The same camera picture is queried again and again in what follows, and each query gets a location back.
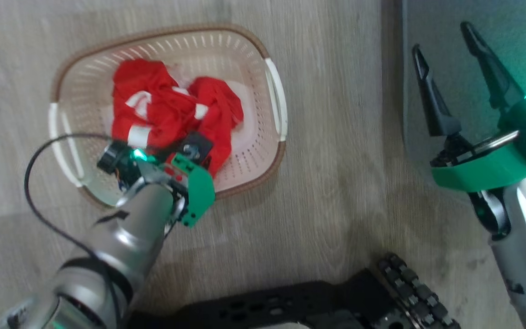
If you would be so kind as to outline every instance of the wooden floor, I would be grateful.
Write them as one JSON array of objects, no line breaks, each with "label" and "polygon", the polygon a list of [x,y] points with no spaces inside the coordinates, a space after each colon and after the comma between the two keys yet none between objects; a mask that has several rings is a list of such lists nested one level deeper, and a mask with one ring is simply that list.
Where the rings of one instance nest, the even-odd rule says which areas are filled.
[{"label": "wooden floor", "polygon": [[[165,242],[139,308],[322,279],[344,281],[387,250],[463,328],[520,325],[473,211],[426,185],[402,141],[401,10],[377,0],[0,0],[0,313],[56,271],[71,246],[29,213],[21,185],[47,138],[52,77],[70,54],[115,37],[229,21],[267,46],[289,106],[278,174],[221,200]],[[47,154],[35,202],[75,235],[99,211]]]}]

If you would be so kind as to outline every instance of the white basket handle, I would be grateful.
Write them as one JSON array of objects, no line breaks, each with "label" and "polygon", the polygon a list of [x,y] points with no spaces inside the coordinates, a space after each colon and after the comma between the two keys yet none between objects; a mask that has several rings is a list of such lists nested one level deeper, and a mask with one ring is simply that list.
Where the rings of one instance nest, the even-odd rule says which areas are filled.
[{"label": "white basket handle", "polygon": [[279,140],[284,142],[288,135],[288,104],[285,100],[284,85],[281,83],[279,72],[277,72],[277,67],[271,58],[266,58],[265,63],[271,75],[271,81],[268,78],[267,82],[269,83],[269,91],[272,93],[271,107],[273,108],[275,129],[279,133]]},{"label": "white basket handle", "polygon": [[[72,133],[70,129],[70,124],[68,122],[68,118],[66,117],[66,114],[62,113],[61,116],[62,116],[62,121],[63,121],[64,132]],[[50,108],[48,109],[48,131],[50,133],[50,138],[52,139],[59,136],[58,134],[58,103],[50,103]],[[73,156],[74,164],[77,169],[77,174],[73,173],[68,162],[66,161],[64,152],[62,152],[62,148],[60,147],[60,144],[59,143],[52,144],[52,150],[54,151],[54,156],[56,156],[58,165],[60,166],[60,169],[62,169],[62,172],[64,173],[66,178],[71,183],[73,183],[76,187],[81,187],[82,186],[81,180],[84,177],[84,169],[82,167],[82,162],[79,157],[79,153],[77,152],[77,147],[73,139],[68,140],[68,147],[70,148],[70,153]]]}]

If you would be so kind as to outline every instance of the green gripper part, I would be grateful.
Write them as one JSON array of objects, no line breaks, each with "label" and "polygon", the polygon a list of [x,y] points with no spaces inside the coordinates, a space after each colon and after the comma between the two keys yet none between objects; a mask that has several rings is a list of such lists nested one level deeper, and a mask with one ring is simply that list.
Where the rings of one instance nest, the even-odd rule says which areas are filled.
[{"label": "green gripper part", "polygon": [[432,168],[431,174],[441,187],[479,192],[513,185],[525,179],[526,160],[511,143],[457,166]]},{"label": "green gripper part", "polygon": [[199,165],[182,154],[176,154],[172,165],[183,171],[188,177],[188,206],[182,216],[186,227],[193,227],[198,219],[215,203],[215,185],[212,176]]}]

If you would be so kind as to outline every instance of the black tread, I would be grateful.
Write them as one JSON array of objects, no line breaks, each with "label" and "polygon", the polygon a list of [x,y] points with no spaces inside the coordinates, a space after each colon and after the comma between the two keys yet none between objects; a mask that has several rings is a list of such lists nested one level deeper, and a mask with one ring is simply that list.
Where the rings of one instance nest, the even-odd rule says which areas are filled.
[{"label": "black tread", "polygon": [[448,316],[447,308],[437,294],[419,281],[415,271],[395,254],[378,262],[379,270],[421,325],[431,329],[460,329],[459,323]]}]

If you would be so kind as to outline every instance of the beige laundry basket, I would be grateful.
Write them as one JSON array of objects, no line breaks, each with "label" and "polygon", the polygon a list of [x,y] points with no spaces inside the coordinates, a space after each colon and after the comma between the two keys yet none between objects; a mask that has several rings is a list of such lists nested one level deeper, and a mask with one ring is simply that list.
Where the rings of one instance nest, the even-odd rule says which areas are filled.
[{"label": "beige laundry basket", "polygon": [[[112,123],[113,73],[125,60],[161,60],[177,67],[177,81],[207,75],[226,81],[241,98],[244,122],[232,133],[232,155],[215,178],[217,198],[261,184],[284,155],[288,117],[284,90],[265,47],[234,25],[175,27],[124,37],[85,50],[58,71],[48,111],[50,137],[107,133]],[[73,139],[55,144],[66,177],[96,202],[113,206],[122,196],[114,177],[96,168],[107,142]]]}]

